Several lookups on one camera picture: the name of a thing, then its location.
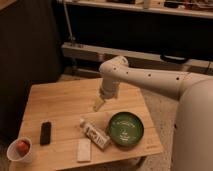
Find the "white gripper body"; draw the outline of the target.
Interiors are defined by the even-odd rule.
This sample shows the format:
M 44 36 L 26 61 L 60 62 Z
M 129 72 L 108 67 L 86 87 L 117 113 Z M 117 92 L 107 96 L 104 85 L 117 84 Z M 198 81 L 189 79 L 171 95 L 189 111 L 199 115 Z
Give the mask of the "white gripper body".
M 119 86 L 117 84 L 110 84 L 107 86 L 101 85 L 100 87 L 100 97 L 102 99 L 116 98 L 118 94 Z

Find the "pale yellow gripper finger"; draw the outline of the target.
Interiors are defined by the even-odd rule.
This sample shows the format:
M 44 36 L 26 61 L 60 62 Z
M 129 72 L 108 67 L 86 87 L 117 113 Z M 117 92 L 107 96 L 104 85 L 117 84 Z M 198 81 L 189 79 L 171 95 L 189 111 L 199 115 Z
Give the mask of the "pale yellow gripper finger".
M 104 104 L 105 100 L 101 97 L 97 97 L 94 102 L 93 110 L 97 112 Z

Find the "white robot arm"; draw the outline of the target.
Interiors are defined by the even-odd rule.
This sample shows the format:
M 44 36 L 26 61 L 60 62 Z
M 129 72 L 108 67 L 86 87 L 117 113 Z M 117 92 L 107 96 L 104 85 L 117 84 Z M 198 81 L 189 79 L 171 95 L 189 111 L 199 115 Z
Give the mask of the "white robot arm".
M 102 101 L 114 97 L 121 82 L 178 100 L 171 171 L 213 171 L 213 76 L 131 68 L 123 56 L 103 62 L 99 72 Z

